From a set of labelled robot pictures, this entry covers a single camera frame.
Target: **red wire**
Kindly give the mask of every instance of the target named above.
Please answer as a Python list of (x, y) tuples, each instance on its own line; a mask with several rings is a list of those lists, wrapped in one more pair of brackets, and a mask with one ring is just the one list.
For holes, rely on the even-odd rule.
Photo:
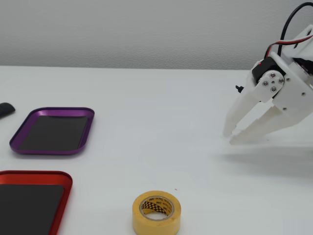
[(268, 52), (267, 52), (266, 57), (269, 56), (270, 50), (271, 50), (271, 48), (273, 47), (273, 45), (294, 45), (294, 44), (297, 44), (297, 43), (302, 43), (302, 42), (304, 42), (304, 41), (310, 39), (311, 37), (313, 37), (313, 35), (311, 35), (310, 37), (307, 37), (307, 38), (305, 38), (305, 39), (295, 40), (295, 41), (291, 41), (291, 42), (277, 41), (276, 43), (273, 43), (272, 45), (270, 45), (270, 46), (268, 47)]

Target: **tape roll core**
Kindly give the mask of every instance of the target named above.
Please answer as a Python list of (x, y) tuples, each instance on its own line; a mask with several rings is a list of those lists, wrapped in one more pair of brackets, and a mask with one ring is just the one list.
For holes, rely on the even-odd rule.
[[(167, 217), (151, 219), (147, 214), (160, 212)], [(162, 191), (146, 192), (133, 204), (133, 228), (137, 235), (175, 235), (180, 228), (181, 207), (171, 194)]]

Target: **black wire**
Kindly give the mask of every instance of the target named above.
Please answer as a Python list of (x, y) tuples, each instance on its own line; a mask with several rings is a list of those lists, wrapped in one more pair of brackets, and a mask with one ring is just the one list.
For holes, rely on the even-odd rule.
[[(292, 14), (289, 16), (288, 20), (287, 20), (286, 23), (285, 23), (285, 26), (284, 26), (282, 35), (281, 35), (281, 37), (280, 37), (280, 40), (284, 40), (284, 39), (285, 39), (285, 35), (286, 35), (286, 32), (287, 32), (287, 28), (288, 28), (288, 26), (289, 26), (291, 20), (293, 19), (293, 17), (295, 16), (295, 14), (297, 14), (297, 12), (298, 12), (299, 10), (301, 10), (301, 9), (302, 9), (303, 7), (305, 7), (305, 6), (313, 6), (313, 2), (305, 2), (305, 3), (301, 4), (300, 6), (298, 6), (298, 7), (292, 12)], [(282, 54), (282, 48), (283, 48), (283, 45), (280, 45), (279, 48), (278, 48), (277, 54), (278, 54), (279, 56), (281, 56), (281, 54)]]

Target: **cable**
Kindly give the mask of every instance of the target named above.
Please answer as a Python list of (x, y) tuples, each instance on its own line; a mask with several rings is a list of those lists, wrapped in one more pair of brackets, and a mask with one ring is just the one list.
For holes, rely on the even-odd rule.
[(305, 42), (306, 40), (310, 39), (311, 37), (313, 37), (313, 34), (310, 34), (310, 35), (308, 35), (306, 37), (293, 39), (293, 40), (280, 40), (280, 41), (277, 41), (276, 43), (273, 43), (273, 44), (269, 45), (268, 49), (266, 50), (264, 59), (269, 56), (270, 50), (271, 50), (273, 45), (280, 45), (280, 46), (295, 45), (295, 44), (298, 44), (298, 43)]
[[(300, 6), (298, 6), (298, 7), (292, 12), (292, 14), (289, 16), (288, 20), (287, 20), (286, 23), (285, 23), (285, 26), (284, 26), (282, 35), (281, 35), (281, 37), (280, 37), (280, 40), (284, 40), (284, 39), (285, 39), (285, 35), (286, 35), (286, 32), (287, 32), (287, 28), (288, 28), (288, 26), (289, 26), (291, 20), (293, 19), (293, 17), (295, 16), (295, 14), (296, 14), (299, 10), (301, 10), (303, 7), (305, 7), (305, 6), (313, 6), (313, 2), (306, 2), (306, 3), (303, 3), (303, 4), (301, 4)], [(283, 48), (283, 45), (280, 45), (279, 48), (278, 48), (277, 54), (278, 54), (279, 56), (281, 56), (281, 54), (282, 54), (282, 48)]]

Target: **black object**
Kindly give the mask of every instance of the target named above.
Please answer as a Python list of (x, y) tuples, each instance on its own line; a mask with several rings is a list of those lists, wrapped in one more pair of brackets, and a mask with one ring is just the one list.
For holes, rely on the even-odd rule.
[(88, 117), (40, 116), (19, 150), (70, 151), (77, 149)]
[[(313, 2), (305, 2), (305, 3), (301, 4), (300, 6), (298, 6), (298, 7), (292, 12), (292, 14), (289, 16), (288, 20), (287, 20), (286, 23), (285, 23), (285, 26), (284, 26), (282, 35), (281, 35), (281, 37), (280, 37), (280, 40), (284, 40), (284, 39), (285, 39), (285, 35), (286, 35), (286, 32), (287, 32), (287, 28), (288, 28), (288, 26), (289, 26), (291, 20), (293, 19), (293, 17), (295, 16), (295, 14), (297, 14), (297, 12), (298, 12), (299, 10), (301, 10), (301, 9), (302, 9), (303, 7), (305, 7), (305, 6), (313, 6)], [(278, 48), (277, 54), (278, 54), (279, 56), (281, 56), (281, 54), (282, 54), (282, 48), (283, 48), (282, 45), (280, 45), (279, 48)]]
[(280, 72), (283, 76), (286, 75), (285, 71), (283, 71), (273, 60), (272, 57), (265, 58), (258, 66), (256, 66), (252, 70), (252, 75), (256, 84), (260, 81), (261, 77), (269, 70), (276, 70)]
[(62, 185), (0, 185), (0, 234), (49, 235), (63, 191)]
[(308, 74), (313, 74), (313, 62), (310, 60), (304, 60), (300, 58), (293, 58)]
[(238, 90), (239, 93), (241, 93), (241, 92), (243, 91), (244, 87), (238, 87), (238, 86), (236, 86), (236, 89)]
[(0, 104), (0, 118), (15, 112), (15, 108), (9, 103)]

